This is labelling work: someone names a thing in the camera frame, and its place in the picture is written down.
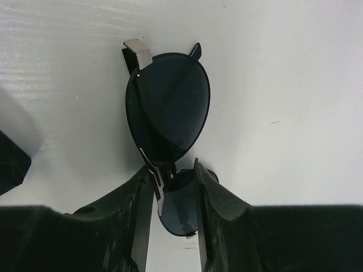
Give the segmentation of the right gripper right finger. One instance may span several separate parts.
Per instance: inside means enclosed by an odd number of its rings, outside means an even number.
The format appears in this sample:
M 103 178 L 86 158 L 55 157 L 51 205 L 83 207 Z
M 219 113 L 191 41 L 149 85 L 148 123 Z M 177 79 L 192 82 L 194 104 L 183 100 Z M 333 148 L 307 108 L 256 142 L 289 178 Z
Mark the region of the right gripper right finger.
M 362 206 L 252 206 L 194 173 L 202 271 L 362 270 Z

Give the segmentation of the black round sunglasses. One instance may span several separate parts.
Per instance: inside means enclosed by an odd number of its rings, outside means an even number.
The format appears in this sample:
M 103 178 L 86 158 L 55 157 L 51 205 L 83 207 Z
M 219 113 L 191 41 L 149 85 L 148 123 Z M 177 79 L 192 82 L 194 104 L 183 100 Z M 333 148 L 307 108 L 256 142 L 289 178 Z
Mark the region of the black round sunglasses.
M 124 41 L 130 75 L 125 111 L 130 133 L 142 157 L 157 200 L 157 214 L 172 235 L 197 232 L 195 173 L 176 169 L 195 144 L 210 106 L 210 83 L 200 63 L 202 47 L 188 54 L 152 55 L 139 39 Z

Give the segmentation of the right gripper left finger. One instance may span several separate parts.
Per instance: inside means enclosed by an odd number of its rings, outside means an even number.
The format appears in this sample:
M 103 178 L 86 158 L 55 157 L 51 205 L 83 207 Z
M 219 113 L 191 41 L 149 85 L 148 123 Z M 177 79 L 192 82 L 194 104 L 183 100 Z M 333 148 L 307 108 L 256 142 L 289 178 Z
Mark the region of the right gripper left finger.
M 2 271 L 145 271 L 153 189 L 142 167 L 73 214 L 1 207 Z

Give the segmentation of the black glasses case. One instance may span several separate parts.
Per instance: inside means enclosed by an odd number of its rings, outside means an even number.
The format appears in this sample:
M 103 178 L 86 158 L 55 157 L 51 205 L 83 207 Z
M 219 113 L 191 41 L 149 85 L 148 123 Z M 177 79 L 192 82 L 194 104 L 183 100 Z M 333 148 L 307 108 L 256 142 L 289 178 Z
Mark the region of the black glasses case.
M 31 158 L 1 131 L 1 195 L 21 185 L 31 166 Z

